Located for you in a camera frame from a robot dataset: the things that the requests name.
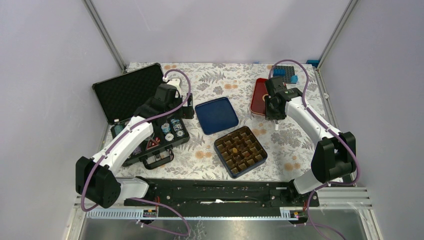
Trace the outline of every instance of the open black case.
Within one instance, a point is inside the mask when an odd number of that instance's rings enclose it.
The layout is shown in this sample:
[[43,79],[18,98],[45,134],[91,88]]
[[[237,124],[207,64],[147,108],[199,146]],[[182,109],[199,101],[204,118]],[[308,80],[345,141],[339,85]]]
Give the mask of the open black case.
[[[92,85],[107,122],[113,125],[110,129],[113,138],[124,129],[137,109],[155,96],[158,87],[165,83],[163,76],[161,65],[155,63]],[[169,136],[166,139],[165,131],[161,128],[163,124],[153,121],[153,135],[143,141],[122,166],[127,167],[140,161],[146,169],[151,170],[174,159],[172,148],[190,139],[182,120],[183,117],[186,119],[194,117],[193,97],[192,95],[188,97],[188,106],[183,107],[186,108],[184,111],[176,111],[166,118],[166,123],[169,124],[167,130],[173,135],[173,139],[170,140]],[[181,102],[181,95],[178,99],[175,98],[175,104]]]

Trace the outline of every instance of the white wall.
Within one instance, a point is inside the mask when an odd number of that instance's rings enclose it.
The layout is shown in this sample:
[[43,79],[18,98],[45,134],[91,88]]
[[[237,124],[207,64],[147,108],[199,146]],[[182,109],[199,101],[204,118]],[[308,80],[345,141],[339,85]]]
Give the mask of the white wall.
[[129,62],[318,59],[349,0],[93,0]]
[[106,126],[91,84],[119,73],[82,1],[0,1],[0,239],[62,237]]
[[423,239],[424,1],[360,1],[322,66],[385,240]]

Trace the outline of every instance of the floral tablecloth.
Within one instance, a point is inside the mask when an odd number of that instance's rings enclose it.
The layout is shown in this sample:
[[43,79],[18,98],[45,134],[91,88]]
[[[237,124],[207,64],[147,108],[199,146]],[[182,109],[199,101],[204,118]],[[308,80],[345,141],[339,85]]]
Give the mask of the floral tablecloth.
[[[134,71],[150,64],[131,63],[127,71]],[[184,124],[190,133],[190,140],[173,149],[175,154],[173,161],[153,170],[147,170],[143,163],[138,162],[129,167],[122,167],[117,177],[232,180],[215,153],[213,144],[216,139],[242,126],[248,126],[253,131],[268,153],[268,158],[264,164],[236,180],[289,181],[310,169],[314,145],[293,119],[288,117],[280,120],[279,130],[275,131],[271,121],[250,111],[256,79],[268,78],[270,64],[162,63],[161,65],[163,72],[169,69],[180,69],[188,75],[194,106],[212,99],[228,97],[238,116],[239,124],[225,131],[205,135],[196,116],[194,119],[184,119]],[[305,74],[299,66],[287,65],[294,66],[298,76],[298,83],[289,84],[288,87],[297,87],[302,90],[306,82]],[[310,76],[306,99],[324,117],[324,106],[314,70],[309,64],[305,64],[304,67]],[[184,95],[188,90],[184,77],[179,73],[170,73],[170,77],[181,78],[181,89]],[[105,144],[111,140],[112,135],[108,131]]]

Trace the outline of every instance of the blue lego brick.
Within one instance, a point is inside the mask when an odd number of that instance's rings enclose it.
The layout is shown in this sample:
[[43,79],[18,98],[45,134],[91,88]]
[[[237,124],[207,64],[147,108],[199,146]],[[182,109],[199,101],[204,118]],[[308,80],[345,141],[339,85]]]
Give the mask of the blue lego brick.
[[296,84],[297,82],[298,82],[298,76],[297,75],[291,76],[290,83]]
[[286,70],[282,68],[278,68],[279,66],[276,66],[274,68],[273,76],[282,76],[284,77],[286,75]]
[[307,60],[306,64],[310,64],[315,68],[318,68],[318,64],[320,64],[320,60]]

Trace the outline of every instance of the blue tray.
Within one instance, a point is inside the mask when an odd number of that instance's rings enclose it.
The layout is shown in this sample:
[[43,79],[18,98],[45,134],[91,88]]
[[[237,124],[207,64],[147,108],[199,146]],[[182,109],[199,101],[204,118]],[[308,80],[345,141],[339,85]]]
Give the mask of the blue tray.
[[239,119],[227,97],[201,103],[194,110],[196,111],[200,127],[206,135],[239,125]]

